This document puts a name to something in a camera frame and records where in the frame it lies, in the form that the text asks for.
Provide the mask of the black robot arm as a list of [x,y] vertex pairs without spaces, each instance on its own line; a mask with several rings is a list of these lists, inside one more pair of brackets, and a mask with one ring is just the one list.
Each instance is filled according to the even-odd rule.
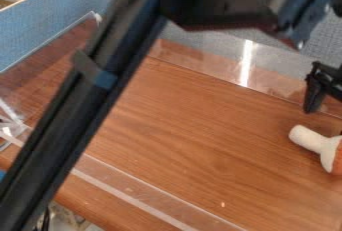
[[113,0],[0,181],[0,231],[33,231],[168,22],[187,31],[258,29],[302,49],[342,0]]

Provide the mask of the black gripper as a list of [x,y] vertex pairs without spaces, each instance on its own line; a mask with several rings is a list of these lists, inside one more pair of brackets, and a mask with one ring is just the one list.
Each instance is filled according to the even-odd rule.
[[318,111],[326,95],[342,102],[342,65],[335,68],[315,61],[306,84],[303,111],[307,114]]

